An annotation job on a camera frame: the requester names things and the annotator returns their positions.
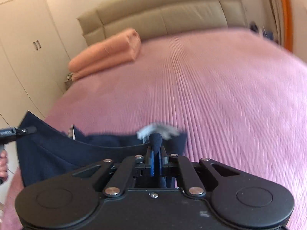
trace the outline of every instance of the beige leather headboard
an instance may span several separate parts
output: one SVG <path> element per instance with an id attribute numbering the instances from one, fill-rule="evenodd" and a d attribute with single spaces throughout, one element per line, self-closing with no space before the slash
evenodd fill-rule
<path id="1" fill-rule="evenodd" d="M 114 0 L 78 20 L 88 45 L 128 27 L 146 40 L 197 29 L 247 26 L 241 0 Z"/>

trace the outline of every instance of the person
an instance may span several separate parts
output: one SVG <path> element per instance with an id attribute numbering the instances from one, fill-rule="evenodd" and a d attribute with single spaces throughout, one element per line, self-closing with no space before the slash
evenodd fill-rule
<path id="1" fill-rule="evenodd" d="M 4 150 L 0 154 L 0 178 L 5 182 L 8 178 L 7 173 L 7 152 Z"/>

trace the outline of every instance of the finger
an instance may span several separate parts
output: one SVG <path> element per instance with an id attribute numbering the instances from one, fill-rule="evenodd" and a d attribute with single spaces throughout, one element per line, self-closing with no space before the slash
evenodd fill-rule
<path id="1" fill-rule="evenodd" d="M 3 165 L 6 165 L 7 163 L 8 163 L 7 157 L 0 159 L 0 167 L 3 166 Z"/>
<path id="2" fill-rule="evenodd" d="M 7 157 L 7 151 L 6 151 L 6 150 L 3 150 L 3 151 L 1 152 L 0 157 L 1 157 L 1 158 Z"/>
<path id="3" fill-rule="evenodd" d="M 7 165 L 0 166 L 0 172 L 1 172 L 1 171 L 7 172 Z"/>
<path id="4" fill-rule="evenodd" d="M 0 177 L 3 181 L 7 180 L 8 174 L 5 171 L 0 172 Z"/>

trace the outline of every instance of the clothing tag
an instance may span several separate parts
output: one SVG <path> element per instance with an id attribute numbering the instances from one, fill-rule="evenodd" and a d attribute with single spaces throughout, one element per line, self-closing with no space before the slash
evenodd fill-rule
<path id="1" fill-rule="evenodd" d="M 73 140 L 76 140 L 75 129 L 73 125 L 69 128 L 67 136 Z"/>
<path id="2" fill-rule="evenodd" d="M 140 140 L 143 140 L 143 143 L 146 143 L 150 134 L 159 133 L 162 136 L 162 139 L 169 140 L 172 136 L 179 136 L 179 131 L 170 125 L 152 123 L 150 125 L 145 126 L 144 128 L 137 131 L 137 137 Z"/>

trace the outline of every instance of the door handle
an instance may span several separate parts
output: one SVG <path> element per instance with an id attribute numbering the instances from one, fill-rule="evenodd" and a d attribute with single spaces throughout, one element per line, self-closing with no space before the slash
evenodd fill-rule
<path id="1" fill-rule="evenodd" d="M 37 47 L 37 45 L 36 45 L 36 42 L 34 41 L 33 44 L 34 44 L 34 46 L 36 47 L 36 51 L 37 51 L 37 50 L 38 50 L 38 47 Z"/>
<path id="2" fill-rule="evenodd" d="M 39 40 L 37 40 L 36 42 L 38 43 L 38 45 L 39 45 L 39 48 L 41 49 L 41 45 L 40 45 L 40 43 L 39 43 Z"/>

